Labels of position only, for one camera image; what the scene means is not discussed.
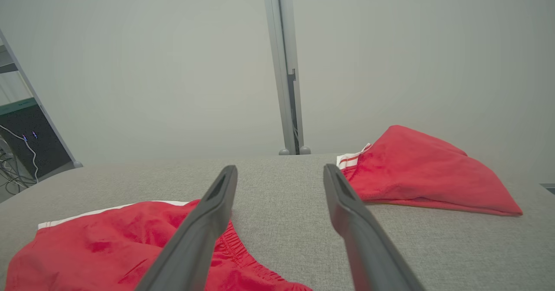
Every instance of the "gray table surface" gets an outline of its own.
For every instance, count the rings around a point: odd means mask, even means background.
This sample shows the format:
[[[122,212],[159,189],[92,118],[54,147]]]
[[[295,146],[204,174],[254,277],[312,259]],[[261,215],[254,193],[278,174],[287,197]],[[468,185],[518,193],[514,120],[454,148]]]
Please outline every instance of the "gray table surface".
[[[58,174],[0,203],[0,288],[8,262],[40,222],[145,200],[198,199],[225,165],[236,164],[232,221],[252,256],[316,291],[351,290],[345,247],[329,221],[323,190],[323,165],[334,162],[334,154],[299,155],[89,166]],[[524,216],[368,208],[430,291],[554,290],[555,196],[528,182],[503,182]]]

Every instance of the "gray textured fabric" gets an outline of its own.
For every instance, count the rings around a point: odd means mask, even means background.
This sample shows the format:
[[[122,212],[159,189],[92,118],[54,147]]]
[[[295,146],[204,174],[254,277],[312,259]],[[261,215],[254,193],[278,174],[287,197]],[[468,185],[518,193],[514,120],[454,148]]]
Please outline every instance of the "gray textured fabric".
[[[299,155],[64,172],[0,204],[1,279],[40,222],[144,200],[198,199],[225,165],[236,164],[232,221],[252,256],[315,291],[351,290],[345,247],[329,221],[323,190],[323,165],[334,162],[335,155]],[[555,196],[535,184],[504,183],[524,216],[369,208],[430,291],[553,290]]]

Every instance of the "white stripe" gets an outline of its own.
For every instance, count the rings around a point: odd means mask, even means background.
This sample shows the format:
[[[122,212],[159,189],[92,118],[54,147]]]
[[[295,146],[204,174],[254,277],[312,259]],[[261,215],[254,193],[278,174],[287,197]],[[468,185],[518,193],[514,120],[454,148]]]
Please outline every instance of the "white stripe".
[[[162,201],[162,200],[154,200],[154,201],[150,201],[150,202],[165,202],[165,203],[173,204],[174,206],[184,206],[187,203],[189,203],[189,202],[181,202],[181,201]],[[62,222],[67,222],[68,220],[76,219],[76,218],[83,217],[83,216],[99,214],[99,213],[105,212],[107,210],[115,210],[115,209],[125,208],[126,206],[132,206],[133,204],[136,204],[136,203],[125,204],[124,206],[114,206],[113,208],[107,208],[107,209],[101,209],[101,210],[86,212],[86,213],[83,213],[83,214],[79,214],[77,216],[72,216],[72,217],[61,219],[61,220],[54,220],[53,222],[42,222],[42,223],[38,224],[38,229],[56,226],[56,225],[62,224]]]
[[[343,162],[343,163],[341,163],[341,161],[342,161],[342,160],[345,160],[345,159],[350,159],[350,158],[353,158],[353,157],[357,157],[357,156],[359,156],[360,154],[362,154],[364,151],[367,151],[368,149],[370,149],[370,147],[372,147],[371,144],[366,144],[366,145],[364,146],[364,148],[363,148],[360,152],[357,152],[357,153],[347,153],[347,154],[339,155],[339,156],[336,158],[336,164],[335,164],[335,165],[337,165],[337,167],[339,167],[339,169],[344,169],[344,168],[346,168],[346,167],[351,167],[351,166],[353,166],[353,165],[356,165],[357,161],[359,160],[358,158],[353,159],[353,160],[349,160],[349,161]]]

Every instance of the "crumpled red clothing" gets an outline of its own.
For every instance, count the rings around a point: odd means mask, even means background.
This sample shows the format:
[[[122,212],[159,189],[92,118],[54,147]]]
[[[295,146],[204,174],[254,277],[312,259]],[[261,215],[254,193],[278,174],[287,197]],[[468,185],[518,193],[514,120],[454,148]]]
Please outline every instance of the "crumpled red clothing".
[[[198,202],[141,202],[42,228],[10,262],[6,291],[132,291]],[[310,290],[259,264],[231,222],[216,241],[205,289]]]
[[[463,150],[394,125],[341,172],[365,202],[521,216],[496,174]]]

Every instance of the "gray rubber cap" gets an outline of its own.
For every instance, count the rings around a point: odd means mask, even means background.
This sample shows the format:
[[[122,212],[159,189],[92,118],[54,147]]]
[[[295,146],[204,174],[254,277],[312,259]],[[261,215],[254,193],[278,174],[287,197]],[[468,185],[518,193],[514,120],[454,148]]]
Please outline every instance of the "gray rubber cap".
[[[310,154],[310,148],[307,146],[300,147],[299,154]]]

